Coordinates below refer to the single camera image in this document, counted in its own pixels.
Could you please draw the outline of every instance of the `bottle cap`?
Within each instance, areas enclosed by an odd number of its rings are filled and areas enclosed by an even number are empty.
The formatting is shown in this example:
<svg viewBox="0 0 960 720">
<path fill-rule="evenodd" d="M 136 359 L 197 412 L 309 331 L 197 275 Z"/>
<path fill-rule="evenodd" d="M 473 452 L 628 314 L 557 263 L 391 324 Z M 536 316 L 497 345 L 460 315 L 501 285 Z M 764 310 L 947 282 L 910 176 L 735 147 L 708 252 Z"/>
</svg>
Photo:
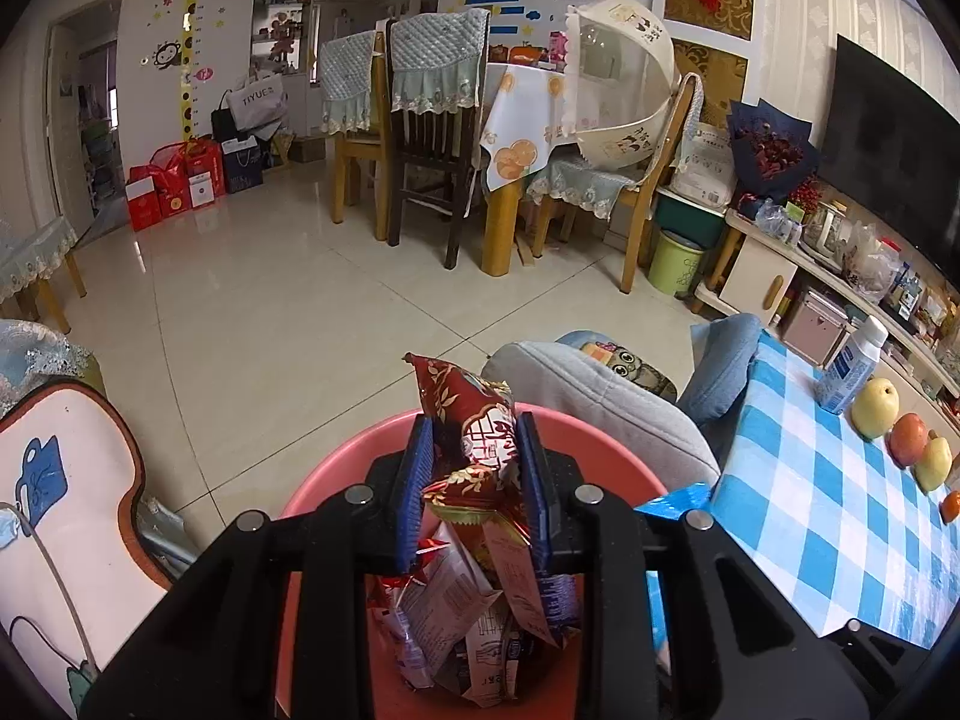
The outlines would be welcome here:
<svg viewBox="0 0 960 720">
<path fill-rule="evenodd" d="M 876 317 L 867 317 L 867 322 L 861 325 L 860 331 L 874 346 L 883 346 L 887 341 L 887 328 L 880 324 Z"/>
</svg>

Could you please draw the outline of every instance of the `white bottle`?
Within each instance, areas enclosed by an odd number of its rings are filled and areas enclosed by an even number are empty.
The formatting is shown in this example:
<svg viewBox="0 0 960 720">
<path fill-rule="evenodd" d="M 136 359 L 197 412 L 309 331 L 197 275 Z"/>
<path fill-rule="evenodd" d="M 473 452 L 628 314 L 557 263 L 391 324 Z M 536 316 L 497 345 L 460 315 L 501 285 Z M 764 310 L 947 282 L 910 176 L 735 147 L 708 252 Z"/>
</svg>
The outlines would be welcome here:
<svg viewBox="0 0 960 720">
<path fill-rule="evenodd" d="M 886 343 L 887 328 L 875 317 L 867 317 L 833 358 L 817 383 L 817 403 L 829 413 L 841 413 L 867 383 Z"/>
</svg>

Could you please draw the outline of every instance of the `green trash can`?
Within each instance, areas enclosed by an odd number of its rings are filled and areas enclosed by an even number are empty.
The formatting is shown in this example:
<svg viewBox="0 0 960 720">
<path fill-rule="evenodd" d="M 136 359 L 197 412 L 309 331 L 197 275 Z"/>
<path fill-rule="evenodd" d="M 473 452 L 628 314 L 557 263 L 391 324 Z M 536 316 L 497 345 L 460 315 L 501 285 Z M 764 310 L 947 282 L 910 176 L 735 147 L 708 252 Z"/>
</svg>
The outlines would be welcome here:
<svg viewBox="0 0 960 720">
<path fill-rule="evenodd" d="M 647 280 L 666 295 L 685 293 L 703 256 L 704 250 L 693 241 L 661 230 Z"/>
</svg>

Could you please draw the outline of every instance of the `giraffe wall sticker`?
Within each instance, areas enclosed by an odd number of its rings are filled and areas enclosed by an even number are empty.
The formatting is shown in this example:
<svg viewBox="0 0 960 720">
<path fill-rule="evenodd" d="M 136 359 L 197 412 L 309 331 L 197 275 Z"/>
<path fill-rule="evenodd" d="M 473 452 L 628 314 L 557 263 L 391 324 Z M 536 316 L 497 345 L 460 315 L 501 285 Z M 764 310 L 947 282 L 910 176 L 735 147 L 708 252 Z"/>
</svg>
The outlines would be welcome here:
<svg viewBox="0 0 960 720">
<path fill-rule="evenodd" d="M 193 88 L 190 85 L 190 63 L 194 52 L 194 33 L 200 18 L 197 13 L 199 0 L 184 1 L 184 31 L 181 35 L 181 127 L 184 141 L 193 136 Z"/>
</svg>

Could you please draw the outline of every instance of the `doorway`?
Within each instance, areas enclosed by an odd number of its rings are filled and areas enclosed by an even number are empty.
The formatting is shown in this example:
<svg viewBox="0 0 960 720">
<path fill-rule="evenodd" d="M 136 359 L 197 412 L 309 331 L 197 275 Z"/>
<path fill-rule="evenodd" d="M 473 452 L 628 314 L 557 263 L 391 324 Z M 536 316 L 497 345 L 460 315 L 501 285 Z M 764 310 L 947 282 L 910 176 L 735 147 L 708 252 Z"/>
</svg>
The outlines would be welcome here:
<svg viewBox="0 0 960 720">
<path fill-rule="evenodd" d="M 116 91 L 120 2 L 93 2 L 50 28 L 45 89 L 50 172 L 59 213 L 83 242 L 130 220 Z"/>
</svg>

